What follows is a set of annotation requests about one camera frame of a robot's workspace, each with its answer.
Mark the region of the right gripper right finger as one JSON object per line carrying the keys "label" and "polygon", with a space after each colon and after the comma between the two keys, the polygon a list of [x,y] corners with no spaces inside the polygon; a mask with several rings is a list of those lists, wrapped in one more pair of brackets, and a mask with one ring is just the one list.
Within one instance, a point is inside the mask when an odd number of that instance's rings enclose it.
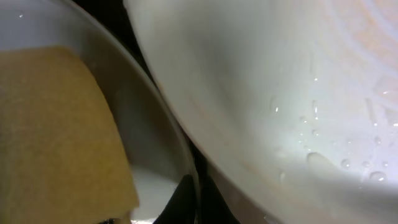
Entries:
{"label": "right gripper right finger", "polygon": [[207,176],[202,182],[201,223],[240,224],[210,176]]}

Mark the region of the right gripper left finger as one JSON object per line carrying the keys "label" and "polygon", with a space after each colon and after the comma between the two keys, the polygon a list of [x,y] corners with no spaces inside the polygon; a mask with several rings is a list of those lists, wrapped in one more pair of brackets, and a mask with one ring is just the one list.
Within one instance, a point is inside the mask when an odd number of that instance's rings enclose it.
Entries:
{"label": "right gripper left finger", "polygon": [[194,224],[196,206],[193,177],[185,175],[154,224]]}

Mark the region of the white plate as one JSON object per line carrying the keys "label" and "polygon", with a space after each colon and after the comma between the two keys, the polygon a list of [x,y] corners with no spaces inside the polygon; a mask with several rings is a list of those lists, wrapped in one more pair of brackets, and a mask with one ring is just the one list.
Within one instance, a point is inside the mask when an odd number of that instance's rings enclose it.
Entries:
{"label": "white plate", "polygon": [[396,0],[132,0],[197,148],[282,223],[397,222]]}
{"label": "white plate", "polygon": [[154,223],[185,175],[197,198],[192,154],[143,62],[123,3],[1,0],[2,50],[51,45],[78,54],[108,102],[139,197],[131,221]]}

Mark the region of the green and yellow sponge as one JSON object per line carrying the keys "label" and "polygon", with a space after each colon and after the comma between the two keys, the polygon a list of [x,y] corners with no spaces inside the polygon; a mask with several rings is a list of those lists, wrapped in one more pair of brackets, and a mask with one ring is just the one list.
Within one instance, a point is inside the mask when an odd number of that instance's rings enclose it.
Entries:
{"label": "green and yellow sponge", "polygon": [[129,223],[139,204],[112,112],[63,47],[1,53],[1,222]]}

